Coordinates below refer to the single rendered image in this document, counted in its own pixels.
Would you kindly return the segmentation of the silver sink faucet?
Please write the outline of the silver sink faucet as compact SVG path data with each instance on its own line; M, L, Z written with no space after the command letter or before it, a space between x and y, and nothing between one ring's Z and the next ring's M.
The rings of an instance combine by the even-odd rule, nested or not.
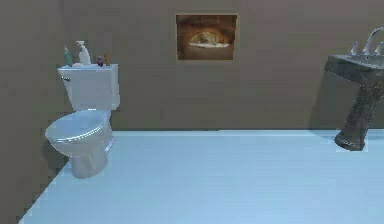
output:
M374 36L381 31L384 31L384 26L375 28L369 34L367 41L360 53L357 52L359 43L357 41L349 41L349 44L352 45L352 48L349 51L349 56L380 56L381 50L384 48L384 42L379 42L374 51L371 51L371 45L373 43Z

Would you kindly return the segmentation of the white spray bottle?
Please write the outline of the white spray bottle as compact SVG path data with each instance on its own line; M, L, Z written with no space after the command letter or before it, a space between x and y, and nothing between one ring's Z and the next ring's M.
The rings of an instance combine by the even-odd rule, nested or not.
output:
M84 42L80 40L77 42L77 44L81 48L81 51L79 52L80 63L83 65L90 65L91 64L90 55L87 48L84 45Z

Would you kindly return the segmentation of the dark stone pedestal sink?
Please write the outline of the dark stone pedestal sink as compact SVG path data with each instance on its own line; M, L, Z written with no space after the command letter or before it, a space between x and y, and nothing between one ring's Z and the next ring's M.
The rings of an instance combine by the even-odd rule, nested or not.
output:
M334 142L346 150L362 151L377 104L384 98L384 56L330 55L324 70L359 85L344 127Z

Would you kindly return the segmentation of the brown framed picture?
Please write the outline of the brown framed picture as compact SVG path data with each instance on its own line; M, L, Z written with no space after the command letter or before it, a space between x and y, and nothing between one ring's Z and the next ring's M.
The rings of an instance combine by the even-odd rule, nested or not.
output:
M178 61L232 61L238 15L179 13L175 15Z

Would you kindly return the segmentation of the green bottle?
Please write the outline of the green bottle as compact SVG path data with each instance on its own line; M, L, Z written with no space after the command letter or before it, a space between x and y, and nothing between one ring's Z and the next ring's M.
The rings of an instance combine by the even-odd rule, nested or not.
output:
M73 65L72 56L71 56L70 51L68 50L68 48L66 46L64 47L64 57L66 59L67 65L72 67L72 65Z

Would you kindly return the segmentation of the white toilet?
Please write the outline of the white toilet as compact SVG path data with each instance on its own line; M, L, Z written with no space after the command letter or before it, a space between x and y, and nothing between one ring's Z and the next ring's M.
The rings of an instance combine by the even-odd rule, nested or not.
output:
M45 137L69 158L74 177L90 178L107 166L107 153L114 143L110 119L120 105L119 66L66 65L58 75L72 112L53 121Z

